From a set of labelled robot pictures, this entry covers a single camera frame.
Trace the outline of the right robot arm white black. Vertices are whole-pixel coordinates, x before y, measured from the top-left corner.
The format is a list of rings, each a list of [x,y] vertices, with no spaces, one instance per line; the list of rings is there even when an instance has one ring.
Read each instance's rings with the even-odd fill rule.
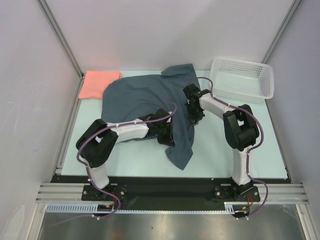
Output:
[[[217,199],[234,199],[237,202],[249,199],[254,181],[250,178],[250,149],[260,136],[257,122],[249,105],[231,106],[214,97],[210,90],[200,90],[195,84],[189,84],[183,92],[187,98],[185,104],[188,118],[197,124],[208,111],[223,121],[224,136],[232,148],[233,172],[230,186],[215,186]]]

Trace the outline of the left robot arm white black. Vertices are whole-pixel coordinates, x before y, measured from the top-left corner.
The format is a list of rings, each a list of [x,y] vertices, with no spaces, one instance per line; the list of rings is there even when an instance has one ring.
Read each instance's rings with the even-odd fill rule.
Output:
[[[105,163],[114,146],[131,140],[156,138],[161,145],[174,147],[173,120],[175,112],[160,108],[156,113],[128,122],[107,123],[95,120],[76,142],[76,158],[85,166],[93,194],[100,200],[110,196],[110,180]]]

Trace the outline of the blue-grey t shirt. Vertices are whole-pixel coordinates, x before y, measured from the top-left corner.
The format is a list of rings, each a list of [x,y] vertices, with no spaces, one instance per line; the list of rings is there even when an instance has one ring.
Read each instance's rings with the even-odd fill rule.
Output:
[[[183,89],[197,77],[193,64],[170,66],[161,74],[123,77],[111,83],[102,97],[101,119],[106,123],[133,121],[154,114],[161,107],[173,115],[174,146],[166,149],[168,159],[184,170],[193,156],[194,124],[189,120]]]

